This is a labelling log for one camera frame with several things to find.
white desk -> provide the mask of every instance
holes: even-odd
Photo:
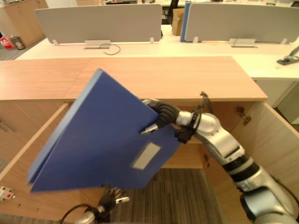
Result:
[[[114,56],[106,55],[104,51],[116,52],[116,46],[111,46],[111,49],[84,49],[85,45],[82,43],[54,46],[45,39],[17,60],[73,57],[232,56],[250,77],[257,80],[257,84],[269,96],[268,103],[272,106],[276,106],[294,82],[299,81],[299,63],[287,66],[276,63],[279,58],[288,55],[296,44],[256,44],[257,48],[232,48],[227,42],[180,42],[179,36],[171,33],[170,25],[162,25],[162,32],[164,36],[161,41],[153,44],[118,43],[121,51]]]
[[[207,2],[209,0],[192,0],[192,2]],[[178,6],[183,7],[186,0],[179,0]],[[266,5],[267,2],[276,3],[276,6],[289,7],[292,4],[292,1],[289,3],[277,2],[277,0],[237,0],[237,1],[228,1],[224,0],[219,4],[252,4],[252,5]],[[156,0],[155,3],[161,4],[162,6],[170,6],[171,0]]]

black cable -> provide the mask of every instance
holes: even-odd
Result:
[[[109,54],[109,53],[107,53],[107,52],[104,52],[106,55],[116,55],[116,54],[120,53],[120,51],[121,51],[120,46],[118,46],[118,45],[115,44],[115,43],[104,43],[104,44],[101,44],[101,45],[100,45],[100,48],[101,48],[103,45],[109,45],[109,46],[114,45],[114,46],[118,47],[118,51],[117,51],[117,52],[115,52],[115,53],[113,53],[113,54]]]
[[[194,133],[196,132],[196,130],[197,130],[199,124],[200,124],[200,121],[201,121],[201,115],[202,115],[202,107],[199,109],[199,120],[198,120],[198,123],[197,123],[197,125],[196,125],[196,127],[195,127]]]
[[[273,178],[273,180],[275,180],[276,183],[278,183],[278,184],[279,184],[280,186],[282,186],[287,192],[289,192],[290,195],[292,195],[292,197],[294,198],[294,200],[296,201],[296,203],[297,203],[297,205],[298,205],[298,207],[299,207],[299,199],[297,198],[297,196],[296,196],[293,192],[291,192],[291,190],[288,189],[288,187],[285,186],[279,179],[275,178],[275,177],[272,176],[272,175],[271,175],[271,177]],[[299,223],[299,214],[298,214],[298,216],[297,216],[296,221]]]
[[[203,92],[203,91],[201,92],[200,95],[203,97],[203,102],[202,102],[201,105],[199,105],[199,107],[204,108],[204,107],[207,105],[208,108],[209,108],[210,113],[215,115],[215,113],[214,113],[214,108],[213,108],[213,106],[212,106],[212,103],[211,103],[211,101],[210,101],[208,95],[207,95],[205,92]]]
[[[83,204],[78,204],[78,205],[72,207],[70,210],[68,210],[68,211],[65,213],[65,215],[58,221],[58,224],[62,224],[62,223],[64,222],[65,218],[66,218],[72,211],[74,211],[75,209],[80,208],[80,207],[87,207],[87,208],[89,208],[89,209],[92,208],[92,206],[90,206],[89,204],[84,204],[84,203],[83,203]]]

open cabinet door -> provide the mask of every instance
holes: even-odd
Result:
[[[254,161],[299,195],[299,133],[266,103],[255,103],[232,131]],[[251,223],[241,206],[241,193],[214,158],[205,163],[224,221],[227,224]]]
[[[16,195],[15,199],[1,202],[1,213],[59,220],[74,205],[98,204],[103,188],[32,194],[31,185],[27,184],[27,171],[30,165],[68,109],[69,104],[64,103],[0,173],[0,186],[11,188]],[[74,222],[84,210],[85,208],[75,210],[66,221]]]

trash bin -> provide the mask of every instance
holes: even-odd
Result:
[[[15,48],[17,48],[18,50],[25,49],[25,45],[23,44],[20,37],[14,36],[14,37],[10,38],[10,41],[14,44]]]

blue file folder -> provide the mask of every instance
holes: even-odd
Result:
[[[180,41],[181,42],[187,42],[185,40],[185,33],[186,33],[186,29],[187,29],[189,9],[190,9],[191,4],[192,4],[191,1],[186,1],[186,3],[185,3],[184,16],[183,16],[183,22],[182,22],[182,30],[181,30],[181,36],[180,36]]]
[[[158,114],[102,70],[97,70],[61,120],[28,172],[35,191],[146,186],[177,150],[175,129],[139,132]],[[133,168],[149,143],[161,147],[144,169]]]

